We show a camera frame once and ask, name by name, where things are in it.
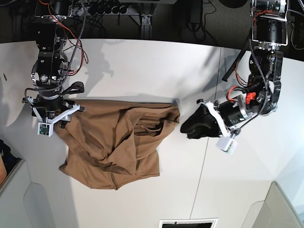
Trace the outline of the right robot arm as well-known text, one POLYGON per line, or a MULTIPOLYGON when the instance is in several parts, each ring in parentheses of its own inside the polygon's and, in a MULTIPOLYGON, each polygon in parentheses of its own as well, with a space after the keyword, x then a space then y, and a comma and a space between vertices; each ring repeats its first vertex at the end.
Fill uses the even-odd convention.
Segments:
POLYGON ((81 36, 75 37, 71 57, 67 57, 64 51, 68 42, 67 33, 71 30, 63 21, 72 16, 73 3, 72 0, 39 0, 36 4, 35 17, 38 21, 35 33, 39 53, 31 79, 32 91, 38 95, 35 98, 28 96, 30 88, 27 88, 22 102, 30 105, 32 116, 38 119, 38 133, 42 135, 51 135, 55 123, 65 127, 73 113, 85 110, 64 98, 85 91, 82 82, 74 82, 67 89, 63 87, 68 77, 77 73, 71 69, 77 49, 81 50, 81 59, 85 59, 81 36))

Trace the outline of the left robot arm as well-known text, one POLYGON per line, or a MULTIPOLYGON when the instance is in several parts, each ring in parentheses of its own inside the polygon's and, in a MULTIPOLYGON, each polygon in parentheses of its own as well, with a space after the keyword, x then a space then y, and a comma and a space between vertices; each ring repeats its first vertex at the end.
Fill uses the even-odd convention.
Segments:
POLYGON ((238 124, 248 124, 276 110, 281 92, 281 72, 287 46, 287 0, 251 1, 252 24, 237 58, 222 81, 234 74, 238 85, 226 93, 226 101, 197 101, 199 107, 181 126, 189 139, 238 135, 238 124))

